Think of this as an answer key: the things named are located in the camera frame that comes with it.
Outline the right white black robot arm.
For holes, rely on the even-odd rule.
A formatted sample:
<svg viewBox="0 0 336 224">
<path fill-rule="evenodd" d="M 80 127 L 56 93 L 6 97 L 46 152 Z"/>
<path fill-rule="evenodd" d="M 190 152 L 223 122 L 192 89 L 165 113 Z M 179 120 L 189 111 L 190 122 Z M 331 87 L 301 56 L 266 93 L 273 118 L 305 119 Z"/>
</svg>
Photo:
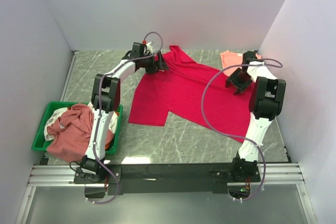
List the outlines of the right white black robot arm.
<svg viewBox="0 0 336 224">
<path fill-rule="evenodd" d="M 225 87 L 233 86 L 234 94 L 242 94 L 254 84 L 250 100 L 250 122 L 245 139 L 233 159 L 230 175 L 241 182 L 257 174 L 259 148 L 272 121 L 283 106 L 286 81 L 275 77 L 254 51 L 243 54 L 242 66 L 226 80 Z"/>
</svg>

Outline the magenta red t shirt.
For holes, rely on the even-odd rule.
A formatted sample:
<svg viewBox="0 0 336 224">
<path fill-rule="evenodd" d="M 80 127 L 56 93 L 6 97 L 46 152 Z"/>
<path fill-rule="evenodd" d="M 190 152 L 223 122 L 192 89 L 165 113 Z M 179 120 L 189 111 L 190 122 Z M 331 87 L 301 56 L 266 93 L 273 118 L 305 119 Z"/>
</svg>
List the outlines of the magenta red t shirt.
<svg viewBox="0 0 336 224">
<path fill-rule="evenodd" d="M 207 126 L 202 116 L 220 132 L 243 142 L 250 122 L 248 109 L 253 87 L 238 95 L 233 86 L 225 87 L 226 75 L 197 63 L 179 46 L 171 46 L 163 55 L 168 71 L 145 74 L 134 93 L 129 123 L 164 126 L 169 113 Z"/>
</svg>

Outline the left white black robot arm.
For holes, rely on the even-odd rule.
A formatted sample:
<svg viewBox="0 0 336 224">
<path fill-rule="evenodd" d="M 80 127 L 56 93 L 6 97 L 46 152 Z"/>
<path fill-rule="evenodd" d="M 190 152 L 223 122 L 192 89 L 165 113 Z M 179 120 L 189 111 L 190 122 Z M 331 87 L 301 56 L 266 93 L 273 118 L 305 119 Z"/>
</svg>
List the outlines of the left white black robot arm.
<svg viewBox="0 0 336 224">
<path fill-rule="evenodd" d="M 154 74 L 169 70 L 160 50 L 154 51 L 150 42 L 135 42 L 120 63 L 105 74 L 97 74 L 92 89 L 93 126 L 88 148 L 80 167 L 91 182 L 104 179 L 103 161 L 109 123 L 118 109 L 121 99 L 121 83 L 138 69 Z"/>
</svg>

